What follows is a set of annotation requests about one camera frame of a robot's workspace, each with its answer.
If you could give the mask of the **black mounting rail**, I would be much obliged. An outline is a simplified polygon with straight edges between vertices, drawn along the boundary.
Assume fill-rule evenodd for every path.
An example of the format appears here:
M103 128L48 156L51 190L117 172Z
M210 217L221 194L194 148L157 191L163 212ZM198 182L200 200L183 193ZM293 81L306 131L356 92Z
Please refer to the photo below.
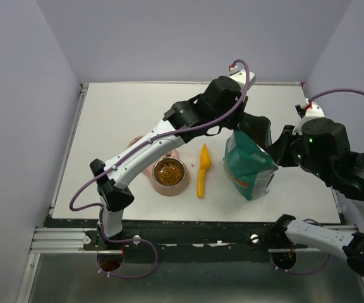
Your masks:
M47 218L44 226L66 241L78 239L75 252L92 253L103 263L265 262L276 251L284 258L300 251L273 223L126 220L116 243L100 234L96 220Z

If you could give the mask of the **yellow plastic scoop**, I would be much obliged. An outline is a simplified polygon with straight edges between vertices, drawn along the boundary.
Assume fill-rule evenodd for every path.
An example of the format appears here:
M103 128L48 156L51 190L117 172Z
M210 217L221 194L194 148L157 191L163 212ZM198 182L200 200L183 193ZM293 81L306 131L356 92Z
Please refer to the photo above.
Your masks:
M203 198L206 172L211 168L212 160L207 145L204 144L200 154L200 165L197 179L197 197Z

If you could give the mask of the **front steel bowl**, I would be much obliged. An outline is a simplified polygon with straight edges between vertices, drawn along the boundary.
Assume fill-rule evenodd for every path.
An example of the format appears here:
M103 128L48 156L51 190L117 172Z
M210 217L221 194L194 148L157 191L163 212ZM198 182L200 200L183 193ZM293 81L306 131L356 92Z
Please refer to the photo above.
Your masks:
M154 165L153 175L154 180L161 186L173 187L185 179L186 171L180 160L165 157Z

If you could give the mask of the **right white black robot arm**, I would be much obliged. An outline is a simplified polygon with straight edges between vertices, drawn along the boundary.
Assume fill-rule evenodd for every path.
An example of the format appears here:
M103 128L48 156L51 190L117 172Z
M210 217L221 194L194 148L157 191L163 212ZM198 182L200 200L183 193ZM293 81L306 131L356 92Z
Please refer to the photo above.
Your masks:
M285 126L266 151L278 166L300 167L342 193L364 221L364 153L351 151L344 125L321 117L304 123L300 132ZM345 260L364 277L364 233L339 232L282 215L262 240L270 246L301 244L320 249Z

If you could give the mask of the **aluminium frame extrusion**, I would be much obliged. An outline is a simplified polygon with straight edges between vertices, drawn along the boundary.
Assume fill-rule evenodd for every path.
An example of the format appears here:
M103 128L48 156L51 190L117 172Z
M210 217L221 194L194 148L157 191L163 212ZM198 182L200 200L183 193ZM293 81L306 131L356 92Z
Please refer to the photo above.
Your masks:
M82 228L37 228L33 234L30 253L33 254L75 254L83 253L84 245L92 238Z

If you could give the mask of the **pink double pet feeder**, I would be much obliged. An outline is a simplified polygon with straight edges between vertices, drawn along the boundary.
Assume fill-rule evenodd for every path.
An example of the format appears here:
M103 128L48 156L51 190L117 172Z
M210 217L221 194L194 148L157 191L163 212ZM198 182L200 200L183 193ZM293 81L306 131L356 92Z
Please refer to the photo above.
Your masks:
M157 181L154 180L154 175L153 175L154 165L159 160L161 160L165 157L176 158L176 159L180 160L182 162L182 164L185 166L185 171L186 171L185 179L181 183L179 183L178 185L173 186L173 187L161 186ZM173 197L173 196L179 195L182 191L184 191L184 189L188 186L188 184L190 182L190 172L189 172L187 166L185 165L185 163L180 159L177 149L173 149L172 151L161 156L159 159L157 159L155 162L153 162L147 168L145 168L142 171L142 174L149 180L150 185L152 186L152 188L154 189L154 191L156 193L160 194L161 196L166 196L166 197Z

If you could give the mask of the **green pet food bag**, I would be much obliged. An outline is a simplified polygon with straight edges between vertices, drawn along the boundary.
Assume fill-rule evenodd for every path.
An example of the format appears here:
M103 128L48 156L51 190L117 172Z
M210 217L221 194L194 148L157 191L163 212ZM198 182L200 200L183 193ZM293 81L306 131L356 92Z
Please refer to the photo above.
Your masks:
M278 166L244 132L235 130L226 140L224 170L238 192L248 201L265 196Z

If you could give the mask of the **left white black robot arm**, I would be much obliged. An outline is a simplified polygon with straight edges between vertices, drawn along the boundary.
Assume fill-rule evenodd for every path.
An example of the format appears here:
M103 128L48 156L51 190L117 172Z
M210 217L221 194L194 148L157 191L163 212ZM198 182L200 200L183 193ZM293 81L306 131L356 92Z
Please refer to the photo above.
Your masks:
M243 117L246 93L254 82L255 74L244 70L219 76L203 93L174 103L149 133L123 153L90 163L103 203L98 241L104 248L114 249L119 244L123 211L134 200L128 188L133 179L166 153L207 135L210 128L236 129Z

